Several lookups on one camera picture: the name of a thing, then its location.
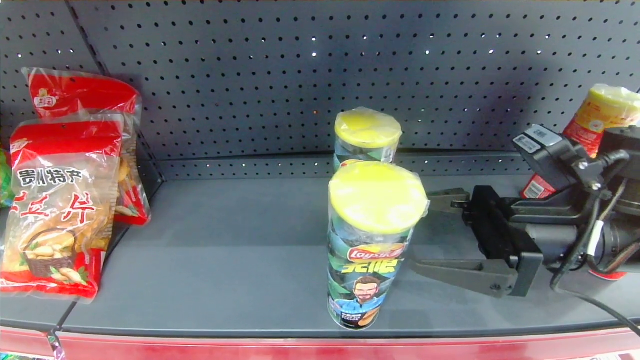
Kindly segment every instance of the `peanut snack bag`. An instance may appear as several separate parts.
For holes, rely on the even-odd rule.
[[[11,138],[3,295],[93,299],[111,238],[122,117],[23,123]]]
[[[116,114],[124,118],[118,171],[115,220],[144,225],[151,217],[136,161],[142,100],[136,89],[122,81],[84,72],[23,68],[33,106],[43,122],[72,114]]]

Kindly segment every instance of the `yellow plastic lid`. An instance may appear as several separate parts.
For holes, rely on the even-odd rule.
[[[609,106],[631,108],[626,111],[640,111],[640,94],[623,87],[596,84],[589,89],[592,101],[602,101]]]
[[[340,168],[329,182],[329,201],[347,223],[372,234],[403,233],[429,206],[418,175],[377,161]]]
[[[351,145],[375,149],[396,143],[402,129],[393,116],[360,107],[338,114],[335,134]]]

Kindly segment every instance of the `woven basket illustration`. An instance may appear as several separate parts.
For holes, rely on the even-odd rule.
[[[54,231],[65,231],[70,233],[74,237],[74,244],[71,246],[71,255],[64,258],[51,258],[51,259],[29,259],[27,256],[27,252],[31,244],[34,241],[37,241],[42,235],[47,233],[52,233]],[[62,229],[60,227],[54,227],[52,229],[47,229],[44,231],[40,231],[35,234],[30,240],[27,246],[24,248],[24,259],[29,266],[29,270],[35,277],[50,277],[51,276],[51,268],[61,269],[61,268],[73,268],[76,260],[76,242],[77,235],[73,230],[70,229]]]

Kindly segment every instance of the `perforated metal panel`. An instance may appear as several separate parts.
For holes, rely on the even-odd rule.
[[[329,151],[341,110],[392,114],[401,147],[510,150],[562,130],[595,83],[640,84],[622,2],[72,3],[145,96],[159,159]]]
[[[236,158],[209,160],[166,160],[159,162],[167,180],[263,179],[288,177],[330,177],[333,160],[327,156],[288,158]],[[522,157],[512,153],[453,153],[446,155],[400,155],[396,164],[420,176],[472,176],[530,174]]]
[[[0,5],[0,141],[17,124],[36,118],[22,67],[98,72],[62,1]]]

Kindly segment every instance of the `red snack bag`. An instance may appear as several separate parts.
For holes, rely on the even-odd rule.
[[[124,117],[115,220],[144,225],[151,212],[136,161],[136,129],[142,101],[136,89],[122,81],[84,72],[23,68],[29,92],[43,122],[72,114],[117,114]]]
[[[6,223],[1,292],[96,296],[118,196],[122,123],[101,115],[15,130],[17,196]]]
[[[604,129],[629,126],[640,119],[640,95],[625,88],[596,84],[576,111],[563,135],[579,142],[587,154],[595,158]],[[554,189],[540,175],[535,174],[521,192],[525,199],[542,199]]]

